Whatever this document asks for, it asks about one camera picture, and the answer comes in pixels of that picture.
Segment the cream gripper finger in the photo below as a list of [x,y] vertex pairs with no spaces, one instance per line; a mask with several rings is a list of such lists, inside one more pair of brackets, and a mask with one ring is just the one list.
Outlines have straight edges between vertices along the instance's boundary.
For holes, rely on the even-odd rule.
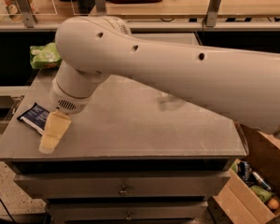
[[60,109],[50,112],[38,150],[44,154],[52,153],[59,145],[71,122],[70,117]]

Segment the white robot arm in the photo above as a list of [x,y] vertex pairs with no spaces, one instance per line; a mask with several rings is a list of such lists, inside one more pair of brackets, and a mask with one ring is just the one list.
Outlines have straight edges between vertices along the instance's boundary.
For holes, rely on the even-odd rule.
[[111,75],[133,79],[280,140],[280,54],[153,41],[118,17],[73,17],[57,29],[62,64],[52,81],[39,150],[50,154]]

